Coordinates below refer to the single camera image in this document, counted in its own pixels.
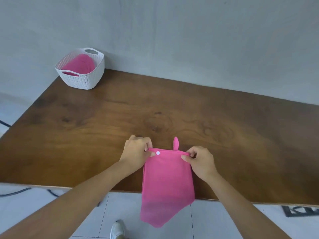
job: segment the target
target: plastic basket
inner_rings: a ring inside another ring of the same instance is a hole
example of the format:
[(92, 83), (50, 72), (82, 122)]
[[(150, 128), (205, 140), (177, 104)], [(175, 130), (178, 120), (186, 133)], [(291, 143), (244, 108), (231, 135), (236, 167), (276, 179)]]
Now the plastic basket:
[[(86, 52), (86, 50), (93, 50), (97, 52), (97, 54)], [(77, 72), (71, 70), (62, 69), (68, 62), (73, 60), (79, 54), (87, 54), (90, 56), (94, 62), (95, 69), (88, 73), (88, 74), (79, 74)], [(55, 69), (58, 72), (59, 76), (62, 80), (71, 87), (78, 88), (78, 89), (92, 89), (101, 79), (104, 73), (104, 54), (101, 52), (93, 49), (93, 48), (83, 48), (83, 49), (76, 49), (71, 53), (67, 54), (63, 59), (61, 59), (56, 65)], [(78, 76), (70, 76), (66, 75), (63, 72), (70, 72), (76, 74)]]

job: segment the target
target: white shoe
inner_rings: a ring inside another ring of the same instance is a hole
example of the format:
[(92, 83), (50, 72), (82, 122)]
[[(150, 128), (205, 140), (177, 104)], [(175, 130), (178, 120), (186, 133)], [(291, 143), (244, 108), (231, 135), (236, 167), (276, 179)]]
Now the white shoe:
[(120, 235), (125, 236), (124, 223), (123, 223), (123, 221), (116, 221), (112, 225), (110, 239), (116, 239)]

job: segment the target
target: wall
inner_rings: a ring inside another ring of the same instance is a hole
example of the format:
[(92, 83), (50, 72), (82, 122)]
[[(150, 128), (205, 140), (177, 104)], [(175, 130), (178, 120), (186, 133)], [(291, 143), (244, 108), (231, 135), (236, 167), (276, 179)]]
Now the wall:
[(0, 0), (0, 119), (77, 47), (106, 67), (319, 104), (318, 0)]

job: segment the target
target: person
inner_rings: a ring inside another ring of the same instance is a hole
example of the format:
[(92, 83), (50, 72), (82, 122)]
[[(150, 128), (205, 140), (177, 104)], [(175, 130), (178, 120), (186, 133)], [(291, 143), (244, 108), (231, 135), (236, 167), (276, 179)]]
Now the person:
[[(155, 154), (150, 138), (132, 135), (125, 142), (120, 160), (100, 174), (86, 180), (45, 205), (0, 235), (0, 239), (69, 238), (93, 208), (122, 179), (143, 167)], [(182, 155), (195, 174), (212, 188), (244, 239), (290, 238), (217, 172), (214, 157), (203, 147), (192, 147)], [(114, 223), (110, 239), (124, 239), (123, 223)]]

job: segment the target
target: pink cloth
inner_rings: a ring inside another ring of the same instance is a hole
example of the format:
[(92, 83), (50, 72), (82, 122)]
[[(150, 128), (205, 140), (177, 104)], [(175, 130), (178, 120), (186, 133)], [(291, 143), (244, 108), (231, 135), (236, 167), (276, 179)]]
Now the pink cloth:
[(173, 150), (150, 148), (156, 155), (144, 164), (140, 217), (156, 228), (195, 199), (190, 164), (181, 158), (189, 153), (178, 151), (178, 145), (175, 137)]
[[(94, 61), (92, 58), (86, 54), (79, 54), (69, 63), (62, 67), (62, 69), (67, 69), (70, 71), (77, 72), (79, 74), (88, 74), (95, 69)], [(71, 72), (63, 72), (69, 76), (78, 76), (77, 74)]]

